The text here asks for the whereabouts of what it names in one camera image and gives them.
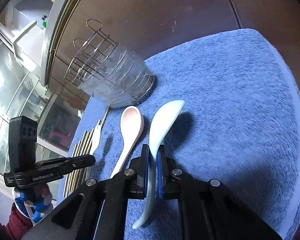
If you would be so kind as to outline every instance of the spoon handle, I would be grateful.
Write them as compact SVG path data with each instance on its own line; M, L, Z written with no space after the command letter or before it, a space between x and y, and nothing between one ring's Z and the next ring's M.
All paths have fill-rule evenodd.
M117 174L118 172L121 171L121 169L122 169L124 163L126 162L128 156L129 156L129 153L130 153L131 150L132 150L133 145L132 145L132 146L129 146L129 147L126 147L126 144L124 144L122 153L121 153L121 155L120 155L120 157L119 157L119 160L118 160L117 164L115 165L115 167L114 167L114 169L113 169L113 171L112 171L112 173L111 173L111 176L110 176L111 179L112 179L112 177L113 177L115 174Z

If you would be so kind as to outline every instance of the wire basket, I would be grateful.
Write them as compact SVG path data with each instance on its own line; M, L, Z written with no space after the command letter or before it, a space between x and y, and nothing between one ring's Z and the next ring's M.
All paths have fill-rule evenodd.
M91 21L100 27L92 28ZM87 40L73 41L79 50L64 78L110 107L130 105L141 99L154 82L144 60L103 33L101 22L89 19L86 24L94 34Z

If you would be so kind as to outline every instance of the black device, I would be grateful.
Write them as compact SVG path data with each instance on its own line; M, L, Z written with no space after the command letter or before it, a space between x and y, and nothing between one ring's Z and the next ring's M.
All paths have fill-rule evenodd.
M65 174L95 163L95 158L92 155L36 162L37 127L36 121L25 116L10 119L10 171L3 174L7 187L32 188L35 185L61 179Z
M149 146L112 179L88 179L23 240L120 240L128 199L146 197ZM157 155L159 195L177 199L184 240L281 240L280 236L219 180L203 182L177 168L161 145Z

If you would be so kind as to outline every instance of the hand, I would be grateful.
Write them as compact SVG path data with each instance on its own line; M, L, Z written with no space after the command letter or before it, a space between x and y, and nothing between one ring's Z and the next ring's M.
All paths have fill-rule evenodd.
M29 218L28 212L25 207L25 201L30 203L33 206L32 211L32 220L35 223L38 223L44 216L49 214L53 210L52 194L50 192L49 186L47 184L35 186L33 188L35 201L32 203L28 196L25 194L25 191L14 187L12 189L12 196L16 203L18 210L26 217Z

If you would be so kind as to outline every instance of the blue towel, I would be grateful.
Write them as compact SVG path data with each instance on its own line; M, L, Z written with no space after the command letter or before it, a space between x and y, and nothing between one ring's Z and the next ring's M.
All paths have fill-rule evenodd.
M221 180L283 239L291 239L300 222L300 94L277 50L257 31L241 29L186 42L146 63L157 82L137 105L145 129L125 167L148 143L156 111L185 100L163 141L167 155L195 179ZM91 98L70 152L105 109ZM109 178L122 151L122 111L111 109L103 127L91 170L98 180ZM125 239L181 239L176 200L162 201L157 194L150 220L133 230L144 206L129 200Z

